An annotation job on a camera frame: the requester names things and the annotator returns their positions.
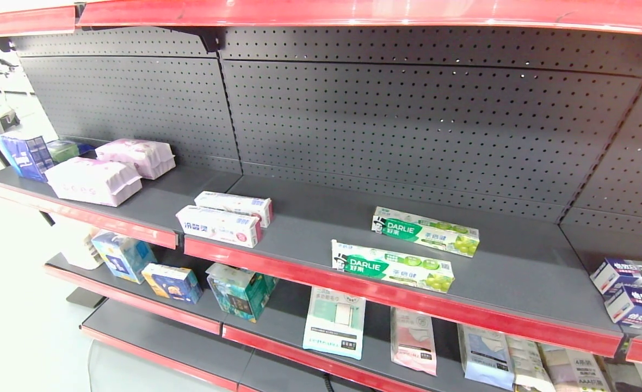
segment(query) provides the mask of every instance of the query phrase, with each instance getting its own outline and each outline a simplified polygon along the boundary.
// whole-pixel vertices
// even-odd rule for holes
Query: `light blue package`
[[[459,325],[459,345],[467,379],[513,390],[515,373],[504,333]]]

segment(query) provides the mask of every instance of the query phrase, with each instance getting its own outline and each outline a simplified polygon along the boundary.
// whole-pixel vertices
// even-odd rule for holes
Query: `toothpaste box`
[[[204,191],[195,198],[195,205],[257,216],[261,219],[262,228],[267,228],[273,219],[273,203],[271,199],[247,198],[236,194]]]
[[[454,281],[449,261],[348,245],[336,240],[331,240],[331,251],[334,270],[433,292],[446,293]]]
[[[362,359],[365,298],[311,288],[302,347]]]
[[[642,289],[623,286],[604,304],[613,322],[642,328]]]
[[[261,240],[261,220],[217,209],[185,206],[176,218],[183,232],[192,236],[253,248]]]
[[[480,243],[478,230],[377,207],[372,230],[393,238],[472,258]]]
[[[642,289],[642,261],[606,258],[590,278],[606,299],[624,285]]]
[[[391,362],[437,375],[432,317],[391,308]]]

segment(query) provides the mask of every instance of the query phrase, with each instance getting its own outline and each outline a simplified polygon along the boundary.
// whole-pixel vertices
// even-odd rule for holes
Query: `blue toothpaste box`
[[[91,242],[109,266],[110,272],[131,282],[144,282],[142,270],[149,263],[157,263],[152,248],[139,239],[101,230],[91,239]]]

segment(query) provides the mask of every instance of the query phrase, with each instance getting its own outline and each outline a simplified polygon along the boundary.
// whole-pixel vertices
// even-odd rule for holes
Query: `shelf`
[[[194,203],[202,191],[226,192],[239,177],[224,171],[179,166],[157,180],[142,180],[137,194],[111,207],[58,199],[48,184],[23,179],[12,167],[6,167],[0,170],[0,198],[175,249],[177,233],[182,232],[175,214]]]
[[[590,273],[601,265],[605,256],[642,260],[642,235],[580,225],[560,227]],[[642,329],[622,326],[622,330],[631,336],[626,359],[642,362]]]
[[[138,285],[129,280],[117,278],[105,264],[94,270],[70,265],[62,253],[58,253],[48,263],[45,263],[45,271],[56,278],[74,283],[90,292],[98,293],[98,295],[107,296],[155,315],[219,335],[221,323],[226,313],[219,308],[217,300],[207,285],[204,271],[209,264],[196,258],[179,255],[173,250],[166,250],[163,255],[157,255],[157,260],[164,265],[194,270],[204,291],[202,298],[192,305],[157,296],[147,282]]]
[[[437,377],[391,362],[389,307],[368,301],[362,360],[303,350],[304,323],[311,287],[281,280],[261,318],[251,323],[227,315],[222,336],[293,362],[380,390],[423,392],[496,392],[498,389],[464,378],[455,323],[433,319]]]
[[[244,176],[229,192],[273,199],[275,217],[262,241],[249,249],[185,236],[185,253],[607,357],[622,338],[552,223],[254,176]],[[479,229],[475,257],[373,233],[376,206]],[[334,271],[332,238],[451,261],[455,282],[445,295]]]
[[[82,332],[107,345],[237,390],[252,350],[220,337],[108,300],[92,313]]]

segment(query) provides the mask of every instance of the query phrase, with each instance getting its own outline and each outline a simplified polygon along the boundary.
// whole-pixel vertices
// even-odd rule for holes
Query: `blue box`
[[[202,296],[202,288],[189,268],[149,264],[142,276],[158,296],[189,303],[197,303]]]
[[[131,282],[144,282],[142,270],[149,263],[157,263],[152,248],[139,239],[101,230],[91,242],[110,268],[110,272]]]

